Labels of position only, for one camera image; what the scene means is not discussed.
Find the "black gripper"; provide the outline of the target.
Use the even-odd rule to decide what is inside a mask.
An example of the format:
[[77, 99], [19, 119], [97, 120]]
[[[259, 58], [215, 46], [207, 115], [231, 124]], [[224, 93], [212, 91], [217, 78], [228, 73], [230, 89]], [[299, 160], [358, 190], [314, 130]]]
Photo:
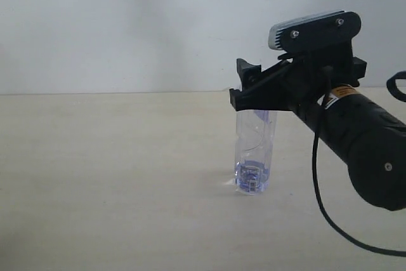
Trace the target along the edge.
[[359, 86], [366, 62], [354, 57], [351, 41], [313, 51], [287, 52], [267, 69], [239, 58], [239, 88], [229, 90], [234, 110], [298, 111], [334, 86]]

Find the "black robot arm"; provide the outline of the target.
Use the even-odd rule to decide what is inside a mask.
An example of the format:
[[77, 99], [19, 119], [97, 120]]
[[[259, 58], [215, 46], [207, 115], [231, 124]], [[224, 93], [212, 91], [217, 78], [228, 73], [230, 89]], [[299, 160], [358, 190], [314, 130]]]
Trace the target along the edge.
[[242, 87], [233, 108], [294, 113], [348, 167], [357, 194], [369, 204], [405, 208], [405, 124], [357, 90], [365, 62], [351, 43], [288, 52], [263, 70], [237, 60]]

